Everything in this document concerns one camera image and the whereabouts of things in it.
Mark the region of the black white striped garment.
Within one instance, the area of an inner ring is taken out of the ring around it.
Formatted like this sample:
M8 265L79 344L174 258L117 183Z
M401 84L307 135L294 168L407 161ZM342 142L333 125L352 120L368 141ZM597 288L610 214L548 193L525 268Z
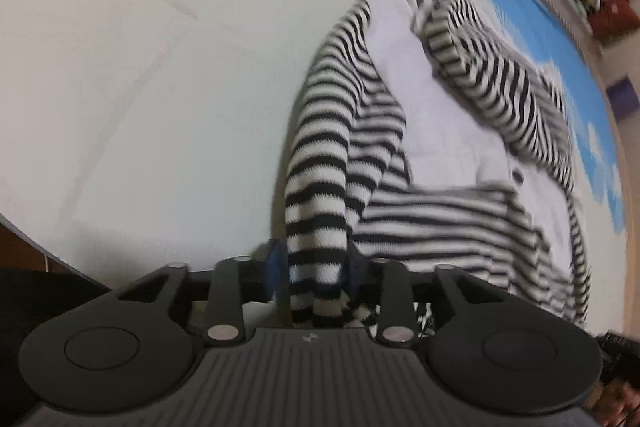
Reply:
M585 322L561 83L483 0L358 0L308 70L284 196L296 325L375 323L358 257L453 265Z

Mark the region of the blue white patterned bedsheet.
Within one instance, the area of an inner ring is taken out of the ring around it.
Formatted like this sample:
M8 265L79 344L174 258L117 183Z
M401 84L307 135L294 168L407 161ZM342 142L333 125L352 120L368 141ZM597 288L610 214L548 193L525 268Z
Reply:
M2 218L108 285L251 253L283 231L296 98L355 1L1 0ZM627 231L600 89L540 1L472 2L562 82L593 296L611 297Z

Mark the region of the dark red cushion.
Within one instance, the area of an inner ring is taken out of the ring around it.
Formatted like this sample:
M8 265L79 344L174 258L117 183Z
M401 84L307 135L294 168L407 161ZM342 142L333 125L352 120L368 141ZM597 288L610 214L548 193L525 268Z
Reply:
M603 44L632 34L640 26L629 0L600 0L600 8L589 13L587 20L593 38Z

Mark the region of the purple box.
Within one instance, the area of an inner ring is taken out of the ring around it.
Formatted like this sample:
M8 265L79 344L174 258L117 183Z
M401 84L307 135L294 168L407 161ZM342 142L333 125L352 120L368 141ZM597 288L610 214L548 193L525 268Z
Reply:
M608 86L606 95L616 121L624 120L639 110L639 97L628 76L620 78Z

